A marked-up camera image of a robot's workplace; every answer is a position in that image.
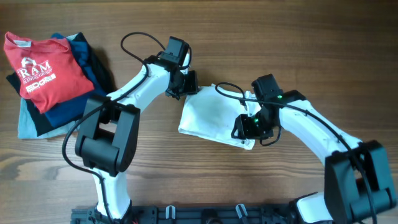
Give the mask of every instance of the red t-shirt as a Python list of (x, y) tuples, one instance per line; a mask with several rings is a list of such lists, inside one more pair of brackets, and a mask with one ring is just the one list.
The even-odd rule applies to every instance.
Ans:
[(19, 94), (45, 113), (91, 90), (67, 39), (30, 40), (6, 33), (4, 51), (21, 80)]

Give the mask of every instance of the folded clothes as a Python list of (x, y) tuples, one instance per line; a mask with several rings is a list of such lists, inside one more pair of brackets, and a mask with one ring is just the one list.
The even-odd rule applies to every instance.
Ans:
[(19, 94), (40, 113), (94, 89), (67, 39), (31, 40), (7, 32), (4, 51), (21, 81)]
[(21, 109), (19, 110), (18, 119), (18, 138), (19, 139), (46, 139), (52, 138), (61, 134), (66, 134), (69, 129), (75, 125), (76, 121), (71, 121), (68, 124), (57, 129), (49, 131), (40, 136), (37, 135), (33, 119), (27, 110), (26, 100), (21, 98)]
[[(81, 43), (85, 43), (88, 46), (88, 59), (86, 61), (86, 64), (88, 64), (89, 66), (91, 66), (91, 71), (92, 73), (95, 75), (95, 79), (96, 81), (93, 81), (93, 83), (95, 84), (95, 86), (97, 85), (96, 82), (98, 82), (99, 84), (99, 88), (103, 89), (103, 91), (105, 93), (110, 93), (112, 91), (115, 90), (115, 87), (112, 83), (112, 78), (110, 73), (107, 71), (107, 69), (103, 66), (103, 64), (100, 62), (100, 60), (97, 58), (97, 56), (94, 54), (92, 48), (87, 44), (87, 40), (85, 39), (84, 35), (82, 33), (78, 33), (75, 34), (73, 36), (69, 36), (67, 37), (68, 39), (74, 41), (74, 42), (81, 42)], [(83, 69), (83, 71), (90, 71), (90, 68), (88, 68), (88, 66), (84, 66), (87, 69)], [(21, 85), (18, 77), (16, 74), (13, 75), (9, 75), (7, 76), (7, 80), (10, 82), (10, 84), (16, 89), (17, 93), (19, 93), (19, 87)], [(82, 107), (82, 111), (81, 113), (79, 113), (78, 115), (76, 115), (75, 117), (71, 118), (71, 119), (65, 119), (65, 117), (62, 116), (64, 111), (61, 111), (62, 113), (55, 113), (54, 118), (63, 118), (63, 121), (59, 121), (58, 122), (58, 126), (53, 126), (49, 119), (47, 119), (46, 114), (40, 114), (38, 109), (34, 106), (33, 102), (31, 102), (30, 100), (26, 100), (25, 101), (27, 104), (27, 110), (30, 114), (30, 117), (34, 123), (35, 129), (37, 131), (37, 135), (41, 136), (44, 133), (47, 133), (49, 131), (52, 131), (60, 126), (64, 126), (66, 124), (71, 123), (71, 121), (76, 121), (78, 119), (80, 119), (82, 117), (82, 112), (84, 110), (85, 107), (85, 102), (84, 105)], [(66, 108), (66, 110), (75, 110), (76, 108), (74, 106)]]

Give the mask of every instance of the white towel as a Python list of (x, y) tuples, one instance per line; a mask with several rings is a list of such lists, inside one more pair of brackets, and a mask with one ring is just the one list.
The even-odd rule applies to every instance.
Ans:
[[(229, 95), (242, 97), (242, 93), (219, 89)], [(250, 91), (245, 92), (246, 98), (256, 99)], [(215, 90), (215, 85), (203, 86), (196, 95), (188, 95), (185, 100), (179, 133), (190, 134), (204, 139), (229, 144), (232, 146), (252, 149), (255, 140), (240, 140), (231, 138), (235, 119), (240, 114), (252, 116), (260, 109), (254, 102), (246, 102), (248, 110), (239, 100), (225, 97)]]

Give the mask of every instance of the blue shirt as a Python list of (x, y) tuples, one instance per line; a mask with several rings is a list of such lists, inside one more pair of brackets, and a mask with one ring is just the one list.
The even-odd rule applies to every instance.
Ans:
[[(61, 34), (53, 34), (51, 38), (62, 39), (64, 38), (64, 36), (62, 36)], [(69, 44), (72, 50), (72, 54), (81, 69), (83, 70), (86, 78), (88, 78), (94, 84), (94, 90), (71, 100), (65, 101), (63, 103), (59, 103), (51, 108), (51, 110), (48, 110), (45, 113), (45, 116), (53, 127), (58, 127), (62, 124), (65, 124), (71, 119), (83, 114), (86, 107), (87, 99), (92, 94), (106, 96), (106, 93), (98, 83), (91, 66), (87, 63), (90, 56), (88, 44), (86, 42), (78, 42), (73, 40), (69, 40)]]

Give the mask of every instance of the wood grain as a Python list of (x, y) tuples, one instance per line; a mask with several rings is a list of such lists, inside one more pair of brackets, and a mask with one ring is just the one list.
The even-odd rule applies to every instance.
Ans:
[[(200, 85), (245, 89), (273, 73), (298, 89), (340, 128), (387, 149), (398, 184), (398, 5), (389, 1), (218, 1), (0, 4), (0, 41), (11, 31), (46, 39), (82, 31), (104, 52), (117, 86), (141, 65), (119, 47), (123, 35), (170, 35), (193, 49)], [(126, 47), (147, 57), (160, 49), (145, 37)], [(18, 140), (19, 98), (0, 54), (0, 223), (68, 223), (70, 209), (96, 203), (92, 177), (68, 167), (63, 138)], [(159, 96), (141, 117), (136, 156), (127, 170), (135, 205), (196, 206), (288, 202), (323, 189), (323, 166), (293, 135), (244, 151), (177, 132), (183, 101)], [(73, 161), (73, 137), (68, 152)], [(397, 223), (393, 210), (379, 223)]]

